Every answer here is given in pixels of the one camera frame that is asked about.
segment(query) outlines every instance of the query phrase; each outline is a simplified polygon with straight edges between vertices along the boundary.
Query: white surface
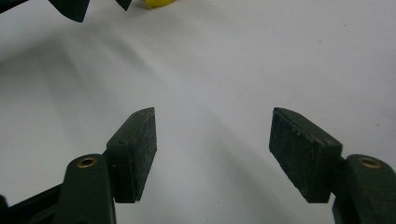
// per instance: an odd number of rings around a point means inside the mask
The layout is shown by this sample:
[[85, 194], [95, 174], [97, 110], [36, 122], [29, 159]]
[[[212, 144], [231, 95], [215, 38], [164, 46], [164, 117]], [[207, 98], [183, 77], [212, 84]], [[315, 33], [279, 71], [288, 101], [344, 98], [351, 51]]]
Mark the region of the white surface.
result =
[[0, 194], [20, 202], [104, 151], [156, 108], [158, 153], [119, 223], [333, 223], [269, 152], [272, 110], [295, 110], [396, 167], [396, 4], [91, 1], [86, 20], [45, 0], [0, 15]]

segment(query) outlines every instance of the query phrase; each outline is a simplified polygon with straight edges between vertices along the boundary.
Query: black plastic part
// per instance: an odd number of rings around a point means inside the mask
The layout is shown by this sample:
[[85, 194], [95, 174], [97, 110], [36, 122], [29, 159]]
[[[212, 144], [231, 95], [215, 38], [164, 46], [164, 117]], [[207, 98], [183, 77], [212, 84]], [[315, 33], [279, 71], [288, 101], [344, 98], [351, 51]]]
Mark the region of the black plastic part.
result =
[[90, 0], [49, 0], [62, 15], [72, 21], [83, 22]]
[[107, 142], [104, 156], [117, 203], [141, 199], [156, 151], [154, 108], [133, 113]]
[[327, 203], [342, 144], [302, 115], [275, 108], [270, 151], [309, 203]]
[[359, 224], [359, 216], [353, 203], [342, 203], [338, 198], [332, 206], [335, 224]]
[[5, 12], [5, 11], [8, 11], [8, 10], [10, 10], [10, 9], [12, 9], [12, 8], [14, 8], [14, 7], [17, 7], [18, 5], [20, 5], [20, 4], [22, 4], [22, 3], [25, 3], [25, 2], [27, 2], [27, 1], [29, 1], [29, 0], [12, 1], [12, 2], [10, 2], [10, 3], [8, 3], [8, 4], [2, 4], [2, 3], [0, 3], [0, 13], [3, 13], [3, 12]]
[[116, 0], [120, 6], [126, 11], [128, 7], [131, 5], [132, 0]]
[[91, 154], [69, 163], [53, 223], [116, 223], [104, 156]]
[[60, 188], [61, 185], [55, 186], [7, 208], [7, 212], [1, 212], [0, 216], [7, 221], [0, 223], [50, 223], [55, 213]]
[[346, 158], [346, 181], [362, 223], [396, 223], [396, 174], [386, 163], [363, 155]]

